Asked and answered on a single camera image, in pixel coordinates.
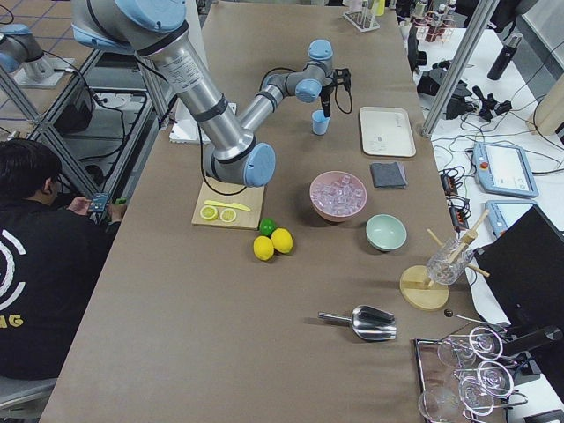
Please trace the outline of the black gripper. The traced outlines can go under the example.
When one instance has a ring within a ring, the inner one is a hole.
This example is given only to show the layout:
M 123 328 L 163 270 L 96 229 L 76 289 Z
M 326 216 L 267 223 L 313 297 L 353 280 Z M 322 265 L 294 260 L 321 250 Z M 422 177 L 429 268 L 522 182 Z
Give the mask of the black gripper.
M 330 117 L 330 95 L 331 95 L 331 84 L 325 85 L 320 92 L 320 100 L 322 104 L 322 114 L 324 117 Z

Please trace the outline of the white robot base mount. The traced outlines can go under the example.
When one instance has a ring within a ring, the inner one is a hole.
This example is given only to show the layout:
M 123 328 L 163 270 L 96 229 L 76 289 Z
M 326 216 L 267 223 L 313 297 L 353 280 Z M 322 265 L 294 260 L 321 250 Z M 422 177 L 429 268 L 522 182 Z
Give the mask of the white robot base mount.
M 197 122 L 184 104 L 178 100 L 174 112 L 174 123 L 170 131 L 169 140 L 177 144 L 199 144 L 203 142 L 205 145 L 210 143 L 203 130 L 199 131 Z

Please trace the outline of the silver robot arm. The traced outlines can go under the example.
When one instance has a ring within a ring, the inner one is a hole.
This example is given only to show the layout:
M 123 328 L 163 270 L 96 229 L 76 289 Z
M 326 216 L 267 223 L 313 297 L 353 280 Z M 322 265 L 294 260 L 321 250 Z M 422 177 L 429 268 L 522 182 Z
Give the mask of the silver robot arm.
M 1 28 L 1 67 L 26 88 L 54 88 L 62 77 L 32 31 L 23 24 Z
M 75 40 L 90 48 L 150 61 L 210 139 L 205 173 L 220 182 L 263 187 L 276 167 L 274 149 L 255 131 L 280 102 L 323 97 L 335 69 L 329 41 L 312 41 L 301 71 L 269 77 L 243 112 L 236 115 L 189 40 L 183 1 L 74 1 Z

